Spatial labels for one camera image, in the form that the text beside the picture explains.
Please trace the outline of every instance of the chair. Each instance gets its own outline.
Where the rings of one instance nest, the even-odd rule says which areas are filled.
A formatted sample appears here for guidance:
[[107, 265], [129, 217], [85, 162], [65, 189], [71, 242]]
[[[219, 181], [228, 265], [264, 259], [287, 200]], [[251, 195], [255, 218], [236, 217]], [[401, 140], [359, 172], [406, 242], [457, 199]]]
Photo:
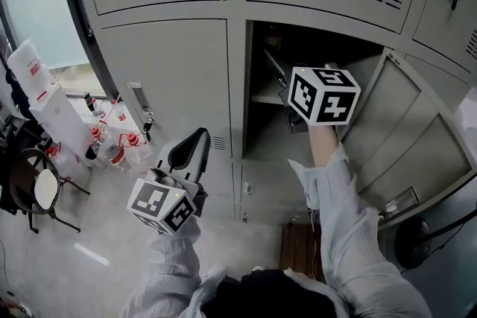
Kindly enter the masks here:
[[33, 227], [33, 214], [48, 214], [60, 223], [81, 232], [76, 226], [58, 218], [54, 211], [54, 205], [65, 183], [70, 183], [90, 195], [70, 179], [62, 177], [53, 162], [37, 148], [23, 150], [13, 161], [10, 170], [11, 197], [21, 210], [28, 213], [28, 222], [33, 232], [38, 233], [38, 229]]

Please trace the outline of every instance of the white box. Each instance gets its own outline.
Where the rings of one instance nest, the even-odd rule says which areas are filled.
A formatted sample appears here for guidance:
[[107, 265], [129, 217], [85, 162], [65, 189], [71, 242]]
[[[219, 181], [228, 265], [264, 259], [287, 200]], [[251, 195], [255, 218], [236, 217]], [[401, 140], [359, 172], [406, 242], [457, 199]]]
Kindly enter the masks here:
[[86, 151], [94, 138], [60, 85], [32, 103], [30, 111], [56, 143], [61, 142], [85, 161]]
[[288, 104], [308, 125], [349, 124], [360, 92], [346, 70], [295, 67]]
[[196, 207], [186, 190], [138, 178], [127, 210], [146, 226], [173, 235], [194, 214]]

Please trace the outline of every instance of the white chair seat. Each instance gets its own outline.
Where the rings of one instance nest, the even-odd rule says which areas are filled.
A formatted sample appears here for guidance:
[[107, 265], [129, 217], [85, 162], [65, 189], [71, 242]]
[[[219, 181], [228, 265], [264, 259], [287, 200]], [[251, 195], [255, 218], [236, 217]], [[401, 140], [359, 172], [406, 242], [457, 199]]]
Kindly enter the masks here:
[[38, 204], [43, 209], [49, 209], [57, 194], [58, 182], [57, 178], [49, 169], [45, 169], [38, 175], [35, 183], [35, 197]]

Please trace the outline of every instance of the gray sleeve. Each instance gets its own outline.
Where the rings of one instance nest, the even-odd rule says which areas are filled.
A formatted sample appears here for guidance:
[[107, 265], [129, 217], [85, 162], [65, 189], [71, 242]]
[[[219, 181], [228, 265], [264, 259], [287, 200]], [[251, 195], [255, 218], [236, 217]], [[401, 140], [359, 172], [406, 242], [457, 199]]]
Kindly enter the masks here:
[[175, 235], [149, 242], [148, 275], [123, 308], [121, 318], [178, 317], [200, 284], [199, 260], [192, 244], [200, 236], [195, 217]]
[[291, 163], [318, 199], [326, 283], [358, 317], [430, 317], [424, 298], [379, 251], [378, 213], [359, 198], [347, 162], [339, 144], [326, 167]]

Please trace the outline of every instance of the open locker door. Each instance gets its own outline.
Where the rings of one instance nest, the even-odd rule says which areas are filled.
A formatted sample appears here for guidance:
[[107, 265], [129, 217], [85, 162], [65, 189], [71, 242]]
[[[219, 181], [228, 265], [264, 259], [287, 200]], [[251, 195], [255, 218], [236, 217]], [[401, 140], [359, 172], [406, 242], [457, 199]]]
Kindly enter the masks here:
[[364, 200], [389, 211], [397, 198], [414, 199], [385, 214], [382, 227], [432, 206], [476, 173], [452, 113], [417, 71], [387, 48], [352, 121], [338, 135]]

